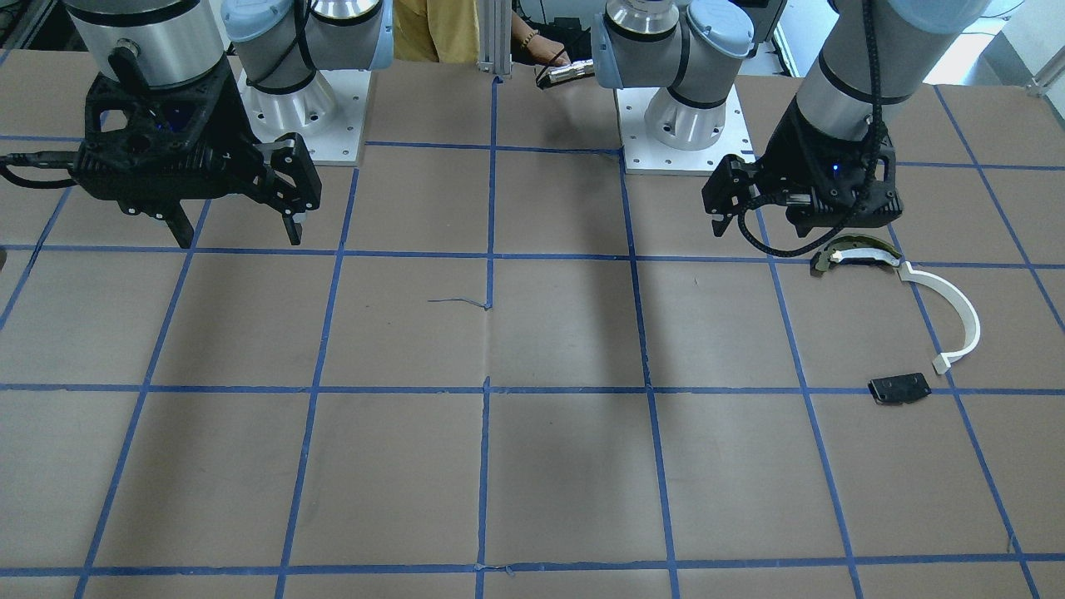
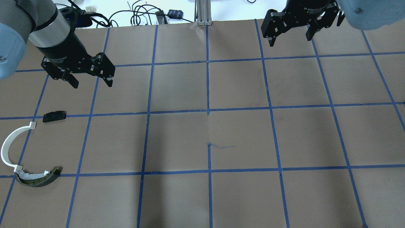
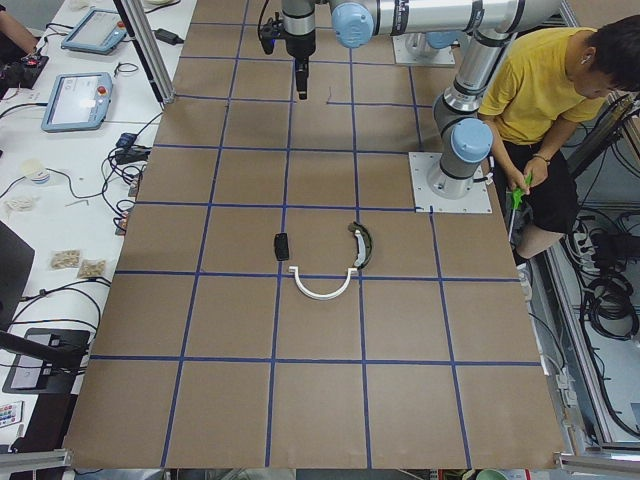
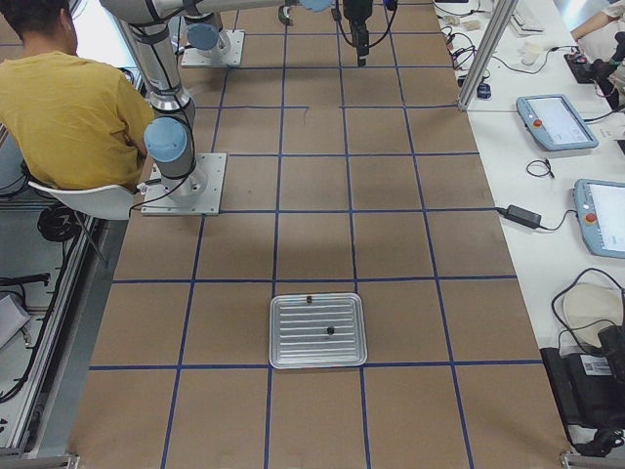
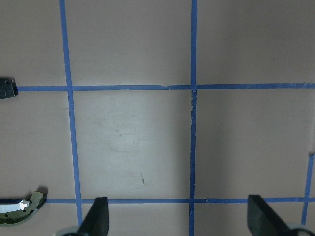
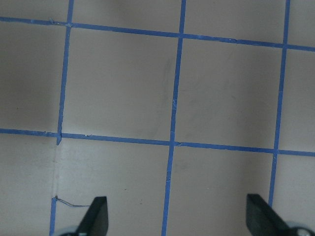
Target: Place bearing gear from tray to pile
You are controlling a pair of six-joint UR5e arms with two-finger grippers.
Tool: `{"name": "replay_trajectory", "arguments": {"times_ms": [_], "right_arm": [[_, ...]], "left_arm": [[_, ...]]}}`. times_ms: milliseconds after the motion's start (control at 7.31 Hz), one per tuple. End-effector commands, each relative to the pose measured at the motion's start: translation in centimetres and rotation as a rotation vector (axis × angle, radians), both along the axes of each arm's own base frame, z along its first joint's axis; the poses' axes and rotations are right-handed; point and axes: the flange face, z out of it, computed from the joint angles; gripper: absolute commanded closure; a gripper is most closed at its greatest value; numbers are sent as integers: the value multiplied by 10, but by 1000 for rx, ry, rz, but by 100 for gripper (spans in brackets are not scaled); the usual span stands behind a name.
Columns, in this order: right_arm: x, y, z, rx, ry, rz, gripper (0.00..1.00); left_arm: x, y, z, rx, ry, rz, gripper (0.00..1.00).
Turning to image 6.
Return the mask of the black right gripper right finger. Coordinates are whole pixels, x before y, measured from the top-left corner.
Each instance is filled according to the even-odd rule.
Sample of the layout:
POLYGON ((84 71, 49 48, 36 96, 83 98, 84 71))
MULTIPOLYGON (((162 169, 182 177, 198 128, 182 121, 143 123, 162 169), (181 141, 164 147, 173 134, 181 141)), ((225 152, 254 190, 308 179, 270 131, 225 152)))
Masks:
POLYGON ((252 236, 293 236, 290 228, 258 194, 248 194, 246 226, 252 236))

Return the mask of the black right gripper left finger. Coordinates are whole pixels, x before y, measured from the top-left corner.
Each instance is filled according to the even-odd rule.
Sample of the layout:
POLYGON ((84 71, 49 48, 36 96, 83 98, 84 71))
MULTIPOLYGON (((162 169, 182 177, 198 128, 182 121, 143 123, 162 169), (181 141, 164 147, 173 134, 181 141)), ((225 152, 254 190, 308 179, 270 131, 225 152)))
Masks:
POLYGON ((109 228, 107 197, 95 197, 84 215, 76 236, 106 236, 109 228))

